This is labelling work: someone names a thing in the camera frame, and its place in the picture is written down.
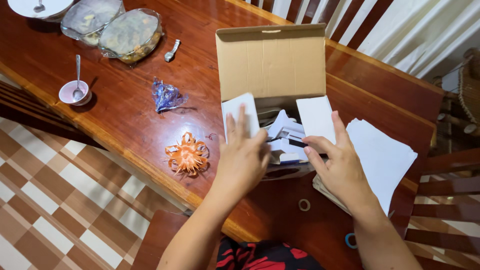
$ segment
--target white plate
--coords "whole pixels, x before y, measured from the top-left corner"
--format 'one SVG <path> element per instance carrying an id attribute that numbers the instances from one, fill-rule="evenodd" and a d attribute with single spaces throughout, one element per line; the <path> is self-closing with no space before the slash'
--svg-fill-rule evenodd
<path id="1" fill-rule="evenodd" d="M 43 0 L 45 10 L 35 13 L 33 8 L 38 5 L 38 0 L 8 0 L 10 8 L 21 16 L 30 18 L 44 18 L 55 15 L 66 9 L 73 0 Z"/>

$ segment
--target red and black patterned clothing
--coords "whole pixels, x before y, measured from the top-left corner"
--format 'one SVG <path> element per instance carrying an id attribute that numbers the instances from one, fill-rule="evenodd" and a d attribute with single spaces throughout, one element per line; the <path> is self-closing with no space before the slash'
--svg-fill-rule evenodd
<path id="1" fill-rule="evenodd" d="M 218 249 L 216 270 L 324 270 L 305 251 L 286 243 L 237 243 L 224 237 Z"/>

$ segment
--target woven basket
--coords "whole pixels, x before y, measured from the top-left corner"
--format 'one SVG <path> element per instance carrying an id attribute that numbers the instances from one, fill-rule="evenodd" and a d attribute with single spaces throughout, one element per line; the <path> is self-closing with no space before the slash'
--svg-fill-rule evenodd
<path id="1" fill-rule="evenodd" d="M 458 71 L 458 98 L 463 110 L 477 126 L 480 123 L 480 51 L 469 49 Z"/>

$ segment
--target blue rubber band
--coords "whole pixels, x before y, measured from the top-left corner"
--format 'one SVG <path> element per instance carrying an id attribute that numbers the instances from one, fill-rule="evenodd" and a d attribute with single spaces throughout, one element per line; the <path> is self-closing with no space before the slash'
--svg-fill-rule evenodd
<path id="1" fill-rule="evenodd" d="M 358 245 L 352 245 L 352 244 L 350 244 L 350 242 L 348 241 L 348 239 L 349 239 L 351 236 L 355 236 L 355 234 L 354 234 L 354 233 L 349 233 L 349 234 L 345 235 L 345 244 L 347 244 L 347 246 L 348 246 L 349 248 L 357 249 L 357 248 L 358 248 Z"/>

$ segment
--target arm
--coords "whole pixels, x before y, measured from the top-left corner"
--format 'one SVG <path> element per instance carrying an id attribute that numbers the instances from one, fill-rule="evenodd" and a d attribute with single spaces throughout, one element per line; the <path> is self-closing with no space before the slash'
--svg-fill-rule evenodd
<path id="1" fill-rule="evenodd" d="M 228 145 L 222 138 L 220 161 L 210 191 L 173 237 L 157 269 L 205 269 L 228 215 L 265 174 L 270 159 L 270 151 L 263 146 L 267 132 L 261 129 L 256 137 L 246 137 L 244 106 L 237 124 L 231 114 L 227 116 L 227 132 Z"/>
<path id="2" fill-rule="evenodd" d="M 337 111 L 332 113 L 332 120 L 336 145 L 324 137 L 303 138 L 304 143 L 323 149 L 329 161 L 323 162 L 310 146 L 304 150 L 322 183 L 352 214 L 355 238 L 365 268 L 421 270 L 370 189 L 360 159 Z"/>

